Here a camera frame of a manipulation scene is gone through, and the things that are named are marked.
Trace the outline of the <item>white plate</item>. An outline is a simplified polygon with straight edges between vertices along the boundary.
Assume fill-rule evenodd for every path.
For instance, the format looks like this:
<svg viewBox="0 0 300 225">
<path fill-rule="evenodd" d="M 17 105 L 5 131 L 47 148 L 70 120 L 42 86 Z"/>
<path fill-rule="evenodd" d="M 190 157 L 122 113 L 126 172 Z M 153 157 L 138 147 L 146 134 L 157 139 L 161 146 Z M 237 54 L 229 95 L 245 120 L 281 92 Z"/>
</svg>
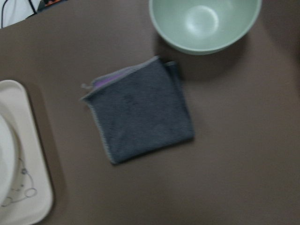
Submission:
<svg viewBox="0 0 300 225">
<path fill-rule="evenodd" d="M 19 147 L 16 133 L 5 117 L 0 115 L 0 205 L 15 181 Z"/>
</svg>

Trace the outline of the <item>green bowl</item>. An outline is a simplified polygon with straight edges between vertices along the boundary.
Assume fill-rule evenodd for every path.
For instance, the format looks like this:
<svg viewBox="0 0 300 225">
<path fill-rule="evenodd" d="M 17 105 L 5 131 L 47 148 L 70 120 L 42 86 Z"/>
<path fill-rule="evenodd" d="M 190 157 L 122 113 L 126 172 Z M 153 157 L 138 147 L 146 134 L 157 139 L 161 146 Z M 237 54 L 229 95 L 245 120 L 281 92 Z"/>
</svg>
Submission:
<svg viewBox="0 0 300 225">
<path fill-rule="evenodd" d="M 150 0 L 151 22 L 172 48 L 190 55 L 219 52 L 243 38 L 260 0 Z"/>
</svg>

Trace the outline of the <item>white rabbit tray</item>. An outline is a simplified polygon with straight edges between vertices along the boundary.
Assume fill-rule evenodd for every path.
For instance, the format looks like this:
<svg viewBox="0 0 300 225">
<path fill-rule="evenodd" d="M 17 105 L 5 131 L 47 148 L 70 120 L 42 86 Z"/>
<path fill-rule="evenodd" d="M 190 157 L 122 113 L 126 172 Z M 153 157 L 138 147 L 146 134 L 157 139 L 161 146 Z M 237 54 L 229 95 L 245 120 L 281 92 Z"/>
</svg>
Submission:
<svg viewBox="0 0 300 225">
<path fill-rule="evenodd" d="M 0 113 L 17 142 L 15 181 L 0 206 L 2 225 L 33 225 L 53 206 L 53 190 L 26 89 L 17 81 L 0 82 Z"/>
</svg>

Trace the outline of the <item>grey folded cloth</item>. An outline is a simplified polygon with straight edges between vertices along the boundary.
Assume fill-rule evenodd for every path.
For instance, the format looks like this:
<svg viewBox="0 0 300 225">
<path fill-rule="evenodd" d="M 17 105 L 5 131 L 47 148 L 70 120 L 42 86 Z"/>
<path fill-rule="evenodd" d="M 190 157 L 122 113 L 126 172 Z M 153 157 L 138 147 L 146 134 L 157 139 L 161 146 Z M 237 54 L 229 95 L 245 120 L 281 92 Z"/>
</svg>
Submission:
<svg viewBox="0 0 300 225">
<path fill-rule="evenodd" d="M 195 136 L 174 61 L 156 56 L 96 78 L 90 89 L 82 101 L 113 164 Z"/>
</svg>

